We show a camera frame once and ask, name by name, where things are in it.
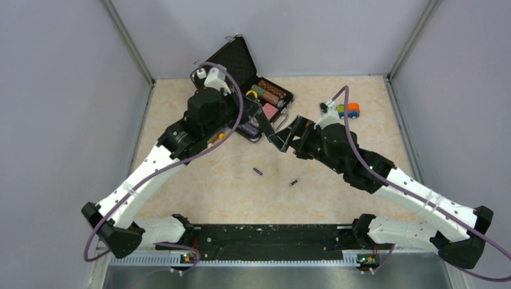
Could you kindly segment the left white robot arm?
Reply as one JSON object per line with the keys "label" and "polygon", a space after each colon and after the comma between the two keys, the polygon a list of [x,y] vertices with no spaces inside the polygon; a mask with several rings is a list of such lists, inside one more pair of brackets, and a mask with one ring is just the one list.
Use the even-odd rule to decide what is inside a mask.
{"label": "left white robot arm", "polygon": [[106,198],[83,206],[83,216],[107,252],[125,258],[156,243],[189,247],[193,226],[181,215],[139,221],[136,215],[171,176],[222,143],[218,135],[224,129],[235,130],[261,107],[251,92],[241,98],[227,89],[197,89],[183,117],[166,128],[140,166]]}

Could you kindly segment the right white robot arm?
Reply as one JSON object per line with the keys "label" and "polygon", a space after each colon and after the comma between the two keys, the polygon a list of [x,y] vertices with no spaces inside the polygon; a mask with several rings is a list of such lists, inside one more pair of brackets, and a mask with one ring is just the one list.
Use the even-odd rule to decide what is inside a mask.
{"label": "right white robot arm", "polygon": [[350,186],[401,205],[419,217],[402,222],[362,214],[353,221],[353,239],[361,248],[395,244],[427,250],[447,263],[473,269],[486,245],[483,236],[493,212],[466,207],[424,186],[384,156],[361,149],[357,136],[341,123],[321,126],[297,117],[269,141],[282,152],[316,160],[340,174]]}

